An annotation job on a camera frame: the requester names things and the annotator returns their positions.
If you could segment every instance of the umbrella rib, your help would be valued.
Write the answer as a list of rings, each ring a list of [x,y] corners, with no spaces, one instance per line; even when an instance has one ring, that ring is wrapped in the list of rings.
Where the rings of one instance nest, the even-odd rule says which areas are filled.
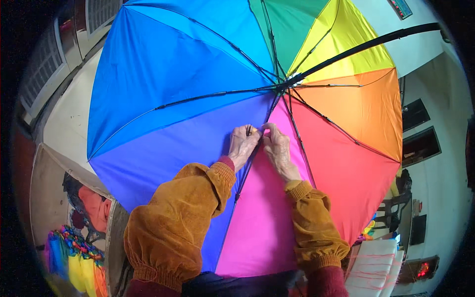
[[[269,17],[269,12],[267,11],[266,2],[264,0],[261,0],[261,5],[262,5],[264,13],[266,15],[266,21],[269,25],[269,33],[270,33],[270,37],[271,37],[271,41],[272,41],[272,51],[273,51],[274,59],[275,59],[275,72],[277,73],[277,77],[279,78],[279,80],[283,80],[283,79],[280,78],[279,69],[282,71],[282,74],[284,76],[285,76],[285,71],[282,68],[282,66],[280,65],[279,59],[277,58],[276,39],[274,37],[274,31],[272,30],[272,24],[270,22],[270,17]]]
[[[307,53],[307,55],[302,59],[302,61],[300,61],[300,63],[298,63],[298,65],[294,68],[294,70],[292,71],[291,75],[294,75],[297,70],[299,69],[299,67],[305,62],[305,60],[307,60],[307,58],[314,52],[314,50],[317,48],[317,46],[320,44],[320,42],[330,33],[330,31],[333,29],[333,26],[335,25],[336,23],[336,19],[338,18],[338,12],[340,11],[340,2],[341,0],[338,0],[338,6],[336,8],[336,14],[335,14],[335,19],[333,20],[333,24],[332,26],[326,31],[326,33],[322,36],[322,38],[320,38],[320,40],[315,44],[315,46]]]
[[[272,114],[272,111],[274,110],[274,108],[277,106],[277,103],[279,102],[279,98],[280,96],[282,95],[282,91],[280,92],[276,92],[275,96],[274,96],[274,100],[272,101],[272,105],[271,105],[271,108],[269,110],[269,112],[267,113],[267,117],[266,117],[266,122],[269,120],[269,117],[270,115]],[[251,165],[252,165],[252,162],[254,161],[254,158],[255,156],[257,155],[257,152],[259,150],[259,147],[260,145],[262,144],[262,137],[259,139],[259,142],[257,143],[256,147],[254,148],[251,156],[249,157],[248,159],[248,162],[247,162],[247,165],[245,167],[245,171],[246,173],[244,173],[244,176],[243,178],[241,179],[241,183],[239,185],[239,188],[237,189],[236,191],[236,195],[234,196],[234,205],[233,205],[233,209],[231,211],[231,216],[230,216],[230,219],[228,221],[228,225],[226,226],[226,231],[224,232],[224,238],[223,238],[223,241],[221,243],[221,248],[219,249],[219,254],[218,254],[218,260],[216,261],[216,266],[214,267],[214,270],[216,270],[217,266],[218,266],[218,262],[219,262],[219,258],[221,257],[221,252],[223,251],[223,246],[224,246],[224,239],[226,238],[226,234],[228,233],[228,229],[229,229],[229,225],[231,223],[231,218],[233,217],[233,214],[234,214],[234,209],[236,208],[236,203],[238,202],[238,199],[239,197],[241,196],[241,191],[242,191],[242,188],[244,187],[244,182],[246,182],[246,178],[247,178],[247,175],[249,174],[249,171],[251,170]]]
[[[292,120],[292,126],[294,127],[295,133],[297,133],[297,138],[298,138],[298,141],[300,143],[300,148],[302,149],[302,152],[304,153],[305,163],[307,165],[308,173],[310,174],[310,178],[312,179],[312,183],[313,183],[312,186],[314,188],[316,188],[317,185],[315,183],[314,174],[312,173],[312,169],[310,167],[310,162],[308,161],[307,152],[305,151],[304,142],[302,141],[302,138],[300,137],[300,133],[298,132],[297,125],[295,124],[294,115],[292,114],[292,95],[290,94],[290,89],[288,91],[288,94],[289,94],[289,106],[287,106],[287,101],[284,99],[285,107],[287,108],[287,112],[289,113],[290,119]]]
[[[200,26],[202,26],[203,28],[205,28],[206,30],[210,31],[211,33],[215,34],[216,36],[218,36],[219,38],[221,38],[222,40],[224,40],[225,42],[227,42],[235,51],[237,51],[240,55],[242,55],[246,60],[248,60],[257,70],[259,70],[270,82],[274,82],[266,73],[265,73],[265,69],[262,68],[261,66],[259,66],[256,62],[254,62],[253,59],[251,59],[251,57],[249,57],[245,52],[243,52],[237,45],[235,45],[234,43],[232,43],[230,40],[226,39],[224,36],[222,36],[221,34],[217,33],[215,30],[211,29],[210,27],[206,26],[205,24],[203,23],[200,23],[199,21],[193,19],[193,18],[190,18],[182,13],[179,13],[177,11],[174,11],[174,10],[171,10],[169,8],[165,8],[165,7],[160,7],[160,6],[156,6],[156,5],[146,5],[146,4],[140,4],[140,3],[131,3],[131,4],[124,4],[125,6],[146,6],[146,7],[155,7],[155,8],[159,8],[159,9],[163,9],[163,10],[167,10],[167,11],[171,11],[171,12],[174,12],[176,14],[179,14],[185,18],[187,18],[188,20],[190,20],[191,22],[195,23],[195,24],[198,24]]]
[[[384,77],[386,77],[389,73],[391,73],[392,70],[393,70],[393,68],[391,68],[387,73],[385,73],[381,77],[379,77],[379,78],[377,78],[377,79],[373,80],[372,82],[367,83],[365,85],[327,84],[327,85],[296,85],[295,87],[307,88],[307,87],[328,87],[328,86],[350,86],[350,87],[369,86],[371,84],[374,84],[375,82],[378,82],[379,80],[383,79]]]
[[[386,43],[386,42],[389,42],[389,41],[393,41],[393,40],[396,40],[396,39],[400,39],[402,37],[406,37],[406,36],[409,36],[409,35],[413,35],[413,34],[418,34],[418,33],[423,33],[423,32],[428,32],[428,31],[436,31],[436,30],[440,30],[440,25],[439,23],[428,23],[428,24],[422,24],[422,25],[417,25],[417,26],[413,26],[413,27],[410,27],[410,28],[406,28],[406,29],[400,29],[400,30],[397,30],[397,31],[394,31],[394,32],[391,32],[391,33],[388,33],[388,34],[385,34],[383,36],[379,36],[379,37],[376,37],[375,39],[371,39],[369,41],[366,41],[364,43],[361,43],[360,45],[357,45],[347,51],[344,51],[326,61],[323,61],[322,63],[318,64],[318,65],[315,65],[313,66],[312,68],[308,69],[307,71],[303,72],[303,73],[300,73],[296,76],[294,76],[293,78],[285,81],[285,84],[288,85],[288,86],[292,86],[296,83],[298,83],[299,81],[305,79],[307,76],[311,75],[312,73],[315,73],[316,71],[320,70],[320,69],[323,69],[337,61],[340,61],[341,59],[344,59],[346,57],[349,57],[351,55],[354,55],[354,54],[357,54],[361,51],[364,51],[364,50],[367,50],[369,48],[372,48],[372,47],[375,47],[375,46],[378,46],[380,44],[383,44],[383,43]]]
[[[274,99],[272,101],[272,105],[271,105],[271,108],[267,114],[267,117],[266,117],[266,123],[267,121],[269,120],[270,118],[270,115],[272,114],[274,108],[277,106],[277,103],[279,102],[279,98],[280,96],[282,95],[283,91],[279,91],[279,92],[276,92],[275,96],[274,96]],[[244,182],[246,181],[246,178],[247,178],[247,175],[249,174],[249,171],[251,169],[251,165],[252,165],[252,162],[254,160],[254,157],[256,156],[257,154],[257,151],[259,150],[259,147],[260,145],[262,144],[262,138],[259,139],[259,142],[257,143],[254,151],[252,152],[251,156],[249,157],[249,162],[247,163],[247,166],[246,166],[246,173],[244,174],[243,178],[242,178],[242,182],[238,188],[238,190],[236,191],[236,195],[235,195],[235,201],[238,201],[240,195],[241,195],[241,190],[242,190],[242,187],[244,185]]]
[[[334,125],[336,128],[338,128],[338,130],[342,131],[347,137],[349,137],[355,144],[361,146],[361,147],[364,147],[365,149],[373,152],[373,153],[377,153],[378,155],[381,155],[385,158],[388,158],[394,162],[397,162],[397,163],[400,163],[399,161],[381,153],[380,151],[377,151],[375,149],[373,149],[372,147],[366,145],[366,144],[363,144],[361,142],[359,142],[356,138],[354,138],[353,136],[351,136],[348,132],[346,132],[343,128],[341,128],[339,125],[337,125],[334,121],[332,121],[331,119],[329,119],[328,117],[324,116],[321,112],[319,112],[318,110],[316,110],[315,108],[311,107],[308,103],[306,103],[304,101],[304,99],[300,96],[300,94],[297,92],[297,90],[294,89],[294,92],[297,94],[297,96],[300,98],[300,100],[302,101],[302,103],[307,107],[309,108],[310,110],[312,110],[313,112],[315,112],[316,114],[318,114],[320,117],[322,117],[323,119],[325,119],[326,121],[328,121],[329,123],[331,123],[332,125]]]
[[[208,95],[201,95],[201,96],[196,96],[196,97],[192,97],[192,98],[188,98],[188,99],[183,99],[183,100],[180,100],[180,101],[175,101],[175,102],[172,102],[172,103],[167,103],[167,104],[163,104],[163,105],[160,105],[158,107],[155,107],[149,111],[146,111],[144,112],[143,114],[135,117],[134,119],[130,120],[129,122],[127,122],[126,124],[124,124],[122,127],[120,127],[117,131],[115,131],[111,136],[109,136],[95,151],[94,153],[91,154],[91,157],[89,159],[87,159],[88,161],[90,161],[94,155],[109,141],[111,140],[112,137],[114,137],[117,133],[119,133],[122,129],[124,129],[128,124],[132,123],[133,121],[141,118],[142,116],[152,112],[152,111],[155,111],[155,110],[158,110],[158,109],[165,109],[167,107],[170,107],[170,106],[174,106],[174,105],[179,105],[179,104],[182,104],[182,103],[186,103],[186,102],[190,102],[190,101],[195,101],[195,100],[198,100],[198,99],[204,99],[204,98],[208,98],[208,97],[216,97],[216,96],[224,96],[224,95],[228,95],[228,94],[236,94],[236,93],[246,93],[246,92],[261,92],[261,91],[270,91],[272,89],[274,89],[276,87],[276,85],[271,85],[271,86],[263,86],[263,87],[260,87],[260,88],[255,88],[255,89],[247,89],[247,90],[235,90],[235,91],[222,91],[222,92],[216,92],[216,93],[212,93],[212,94],[208,94]]]

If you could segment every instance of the window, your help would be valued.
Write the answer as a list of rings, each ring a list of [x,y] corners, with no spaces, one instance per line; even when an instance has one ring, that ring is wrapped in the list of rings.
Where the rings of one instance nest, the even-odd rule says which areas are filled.
[[[430,120],[430,117],[421,99],[417,99],[416,101],[409,103],[402,108],[403,132],[417,127],[428,120]]]
[[[439,141],[434,126],[402,141],[402,167],[407,167],[440,154]]]

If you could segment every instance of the wall sign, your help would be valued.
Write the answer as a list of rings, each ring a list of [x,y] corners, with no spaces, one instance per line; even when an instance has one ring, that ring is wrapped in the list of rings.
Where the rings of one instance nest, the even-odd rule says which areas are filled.
[[[400,19],[405,19],[412,15],[412,11],[405,0],[388,0],[388,1],[393,6],[395,12],[398,14]]]

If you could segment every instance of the wrinkled hand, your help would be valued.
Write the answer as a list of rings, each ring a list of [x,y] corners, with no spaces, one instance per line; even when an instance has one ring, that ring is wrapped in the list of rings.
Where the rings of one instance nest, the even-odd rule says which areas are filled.
[[[251,133],[246,136],[246,126],[236,127],[231,134],[231,145],[229,146],[228,157],[234,163],[234,172],[238,172],[256,147],[262,133],[254,127],[251,127]]]
[[[282,134],[274,123],[265,123],[263,127],[270,130],[264,134],[264,152],[277,173],[285,182],[302,180],[297,166],[290,161],[290,138]]]

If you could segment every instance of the umbrella canopy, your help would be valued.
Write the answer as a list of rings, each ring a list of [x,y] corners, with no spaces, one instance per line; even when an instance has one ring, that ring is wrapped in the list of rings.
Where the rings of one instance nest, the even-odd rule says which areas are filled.
[[[378,45],[299,73],[376,37],[350,0],[129,0],[95,77],[90,164],[131,212],[187,163],[226,154],[234,127],[270,121],[291,136],[292,161],[330,196],[335,225],[352,244],[400,166],[396,69]],[[303,80],[285,84],[295,76]],[[211,221],[203,271],[248,277],[296,268],[283,187],[260,147]]]

